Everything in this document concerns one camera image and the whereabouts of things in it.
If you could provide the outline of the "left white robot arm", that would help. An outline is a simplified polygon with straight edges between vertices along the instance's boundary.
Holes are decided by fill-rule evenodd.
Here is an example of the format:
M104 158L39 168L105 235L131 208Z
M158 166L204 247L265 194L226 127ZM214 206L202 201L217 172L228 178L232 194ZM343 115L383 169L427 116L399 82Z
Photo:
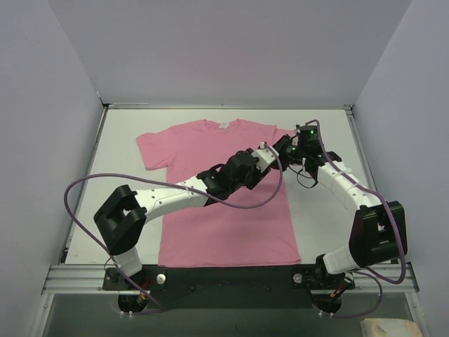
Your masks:
M226 163L177 184L164 183L161 188L137 191L128 185L117 187L93 220L108 254L120 269L119 281L129 289L143 283L143 265L136 245L149 221L183 209L228 205L228 198L242 187L251 190L272 169L286 170L289 143L290 137L284 135L272 146L261 143L256 150L238 151Z

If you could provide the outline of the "beige foam block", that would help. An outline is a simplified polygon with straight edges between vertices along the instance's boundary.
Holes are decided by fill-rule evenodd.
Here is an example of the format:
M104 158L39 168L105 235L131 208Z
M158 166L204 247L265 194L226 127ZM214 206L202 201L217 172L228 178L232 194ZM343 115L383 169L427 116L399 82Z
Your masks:
M407 319L367 318L361 322L361 330L367 337L422 337L416 323Z

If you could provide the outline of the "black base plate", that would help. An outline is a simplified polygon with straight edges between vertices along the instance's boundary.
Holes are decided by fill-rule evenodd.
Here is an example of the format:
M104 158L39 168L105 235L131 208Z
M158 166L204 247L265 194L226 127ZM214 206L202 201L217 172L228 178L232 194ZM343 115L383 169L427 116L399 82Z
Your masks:
M338 311L350 274L323 277L314 264L266 267L165 268L144 265L131 284L114 267L102 289L119 294L124 312L145 309L300 309L312 304Z

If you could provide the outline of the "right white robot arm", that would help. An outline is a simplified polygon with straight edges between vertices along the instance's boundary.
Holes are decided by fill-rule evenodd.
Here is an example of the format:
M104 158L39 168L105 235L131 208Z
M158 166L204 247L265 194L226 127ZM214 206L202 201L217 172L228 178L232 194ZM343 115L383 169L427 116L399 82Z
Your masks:
M293 164L302 166L315 184L326 187L354 215L348 243L317 257L321 276L370 270L372 265L397 259L401 263L398 278L380 278L400 284L406 276L408 251L403 206L364 186L339 155L326 151L317 120L298 126L293 136L281 136L274 149L281 161L276 168L285 171Z

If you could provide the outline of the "aluminium frame rail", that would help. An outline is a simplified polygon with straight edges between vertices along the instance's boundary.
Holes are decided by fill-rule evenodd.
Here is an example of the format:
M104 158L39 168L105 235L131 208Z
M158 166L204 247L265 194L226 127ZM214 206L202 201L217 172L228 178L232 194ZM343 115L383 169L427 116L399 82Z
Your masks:
M91 173L115 171L133 176L160 180L163 171L146 171L140 163L135 138L146 131L161 131L173 124L197 119L230 121L247 119L282 128L318 119L323 139L329 150L343 157L358 178L366 185L374 181L368 167L350 107L341 110L256 110L256 109L162 109L146 105L110 105L102 116L95 151L90 164ZM300 290L310 284L315 258L343 245L350 232L350 217L340 203L325 188L311 192L295 182L287 173L285 182L293 217L295 239L302 262L287 267L200 267L165 268L156 266L159 257L161 220L154 220L140 240L138 251L153 273L164 273L166 282L152 282L153 291L173 290L186 286L189 291L200 289L226 290L248 287L273 291L277 284L284 289ZM73 227L67 241L67 257L51 266L43 290L49 294L120 293L135 294L117 279L117 271L105 252L81 229Z

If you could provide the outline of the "pink t-shirt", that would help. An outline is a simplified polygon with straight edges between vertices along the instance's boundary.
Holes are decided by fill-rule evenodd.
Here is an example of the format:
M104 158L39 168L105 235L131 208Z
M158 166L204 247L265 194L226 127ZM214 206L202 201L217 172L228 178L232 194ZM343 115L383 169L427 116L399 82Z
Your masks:
M236 119L229 123L197 120L136 139L147 170L165 168L178 183L239 150L273 145L288 129ZM291 265L301 261L279 172L271 171L253 190L244 187L228 201L188 208L163 217L159 264L165 267Z

